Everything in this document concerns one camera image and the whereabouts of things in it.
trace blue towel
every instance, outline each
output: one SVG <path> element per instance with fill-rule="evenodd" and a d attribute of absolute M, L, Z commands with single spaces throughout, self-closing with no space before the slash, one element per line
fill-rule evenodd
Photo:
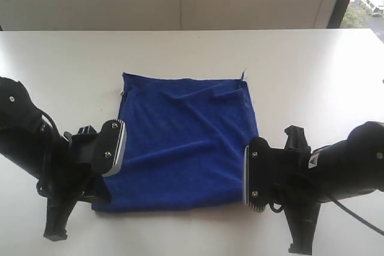
<path fill-rule="evenodd" d="M 124 73 L 123 78 L 124 161 L 119 173 L 106 178 L 112 204 L 92 208 L 184 210 L 241 200 L 244 149 L 257 136 L 243 76 L 163 80 Z"/>

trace outdoor view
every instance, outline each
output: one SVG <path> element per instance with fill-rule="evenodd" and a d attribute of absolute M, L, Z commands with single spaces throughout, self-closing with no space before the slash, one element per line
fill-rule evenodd
<path fill-rule="evenodd" d="M 350 0 L 341 28 L 370 28 L 384 42 L 384 0 Z"/>

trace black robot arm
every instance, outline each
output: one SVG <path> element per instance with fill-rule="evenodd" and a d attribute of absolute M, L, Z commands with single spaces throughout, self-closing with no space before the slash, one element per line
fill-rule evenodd
<path fill-rule="evenodd" d="M 311 153 L 304 129 L 288 127 L 284 149 L 254 138 L 246 149 L 244 203 L 258 212 L 269 205 L 284 211 L 293 243 L 289 252 L 312 255 L 312 243 L 321 203 L 333 201 L 376 230 L 338 200 L 384 189 L 384 126 L 367 122 L 347 140 Z"/>
<path fill-rule="evenodd" d="M 111 202 L 103 176 L 119 171 L 125 141 L 119 120 L 107 121 L 99 133 L 88 126 L 61 136 L 24 85 L 0 77 L 0 154 L 38 179 L 37 192 L 47 198 L 46 238 L 67 238 L 65 226 L 77 201 Z"/>

